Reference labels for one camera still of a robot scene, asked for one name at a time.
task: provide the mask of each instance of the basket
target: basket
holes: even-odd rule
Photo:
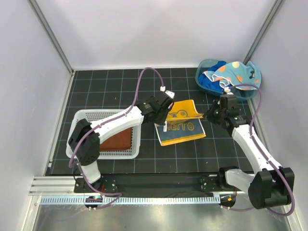
[[[217,62],[218,62],[218,60],[214,60],[214,59],[203,60],[198,66],[195,79],[196,79],[196,83],[197,83],[197,85],[198,85],[198,87],[201,91],[208,93],[208,94],[211,94],[211,95],[220,96],[220,95],[223,94],[223,92],[205,88],[198,81],[198,77],[204,71],[209,69],[211,66],[217,64]],[[231,91],[236,96],[237,100],[240,101],[240,102],[254,98],[256,96],[257,92],[258,92],[257,90],[240,90],[240,89],[236,89],[236,88],[233,88]]]
[[[122,109],[90,109],[80,110],[75,113],[72,121],[71,128],[69,130],[68,139],[71,137],[76,124],[81,119],[86,119],[88,122],[100,120],[112,116],[116,113],[123,111]],[[140,138],[141,138],[141,125],[132,127],[132,140],[131,147],[127,150],[122,151],[104,151],[100,152],[98,159],[133,159],[139,153]],[[71,158],[73,152],[68,143],[66,143],[66,155]]]

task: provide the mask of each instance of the grid floor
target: grid floor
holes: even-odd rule
[[[119,108],[130,106],[141,70],[77,71],[66,105],[52,165],[47,175],[72,174],[65,154],[66,141],[74,114],[81,109]],[[217,97],[201,92],[195,82],[196,68],[158,69],[167,90],[175,92],[175,101],[193,99],[198,112],[205,112]],[[139,99],[147,99],[160,89],[156,74],[147,70],[140,84]],[[247,103],[240,103],[244,114],[251,117]],[[217,172],[220,167],[252,168],[241,148],[218,125],[202,120],[206,137],[162,147],[153,124],[141,127],[139,155],[131,160],[98,160],[101,173],[178,173]]]

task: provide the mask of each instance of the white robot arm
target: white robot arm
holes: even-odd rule
[[[250,202],[257,209],[290,204],[291,198],[285,184],[268,161],[271,161],[282,173],[292,190],[294,173],[290,168],[283,168],[270,155],[252,129],[252,136],[269,159],[264,158],[250,135],[250,121],[245,115],[240,115],[236,96],[232,93],[221,95],[219,100],[213,102],[213,105],[205,113],[205,117],[209,122],[219,124],[227,130],[229,135],[240,145],[255,174],[255,176],[251,176],[237,167],[220,168],[219,184],[232,185],[242,190],[248,194]]]
[[[110,121],[92,132],[76,153],[88,181],[93,184],[101,178],[96,161],[99,157],[101,143],[127,128],[143,123],[154,122],[164,125],[167,114],[173,106],[173,99],[173,92],[162,91],[156,98],[151,97],[146,101],[138,102],[133,108],[124,111],[130,110],[129,113],[125,113],[125,116]],[[68,145],[74,150],[85,133],[97,125],[103,124],[106,120],[118,117],[120,114],[123,114],[123,112],[92,123],[87,122],[85,119],[80,120],[68,141]],[[218,183],[220,185],[235,186],[247,193],[252,205],[258,209],[290,204],[290,195],[285,185],[252,141],[249,133],[249,120],[245,115],[240,115],[236,97],[233,94],[221,95],[220,99],[214,101],[204,115],[209,122],[222,125],[230,136],[234,138],[247,156],[255,174],[255,176],[251,176],[237,167],[224,167],[219,169]],[[293,190],[293,171],[290,168],[283,168],[269,154],[254,130],[253,136],[269,157],[269,160],[284,175]]]
[[[175,94],[167,90],[157,92],[156,95],[156,97],[152,96],[146,101],[138,101],[135,106],[108,118],[92,121],[91,123],[86,119],[78,121],[67,142],[72,151],[88,131],[98,125],[100,126],[83,141],[76,152],[82,171],[90,184],[101,178],[101,173],[97,166],[101,143],[121,131],[143,123],[165,124],[168,112],[172,109]]]

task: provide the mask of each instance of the polka dot cloth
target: polka dot cloth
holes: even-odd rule
[[[206,75],[212,82],[219,81],[220,87],[224,88],[230,84],[254,84],[260,86],[261,73],[260,70],[249,61],[247,65],[241,62],[232,62],[220,67],[213,73],[212,76]],[[241,90],[255,90],[253,87],[240,86],[237,87]]]

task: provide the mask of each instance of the blue bin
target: blue bin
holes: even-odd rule
[[[198,77],[204,71],[209,69],[211,66],[214,66],[215,64],[217,64],[217,62],[218,62],[218,60],[214,60],[214,59],[203,60],[198,66],[195,80],[196,80],[196,83],[197,83],[197,85],[198,85],[198,87],[201,91],[208,93],[208,94],[211,94],[211,95],[220,96],[220,95],[223,94],[223,92],[205,88],[198,81]],[[237,88],[233,88],[231,91],[233,92],[234,95],[236,95],[237,100],[240,101],[240,102],[252,99],[257,94],[257,90],[239,90]]]

